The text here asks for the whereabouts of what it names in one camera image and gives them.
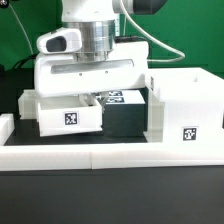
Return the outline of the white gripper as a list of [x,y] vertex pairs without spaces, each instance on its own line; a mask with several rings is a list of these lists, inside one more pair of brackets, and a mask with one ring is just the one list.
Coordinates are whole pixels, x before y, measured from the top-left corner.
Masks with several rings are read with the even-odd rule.
[[[41,97],[79,95],[88,107],[85,94],[145,86],[149,54],[145,41],[116,43],[102,31],[87,35],[77,28],[60,28],[40,36],[37,48],[34,87]],[[105,109],[108,96],[96,99]]]

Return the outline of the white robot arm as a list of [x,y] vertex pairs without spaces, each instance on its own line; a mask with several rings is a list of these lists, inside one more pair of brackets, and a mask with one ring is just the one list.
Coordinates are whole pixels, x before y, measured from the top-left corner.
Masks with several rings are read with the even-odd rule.
[[119,0],[61,0],[62,27],[37,39],[34,86],[42,97],[145,86],[149,45],[115,37]]

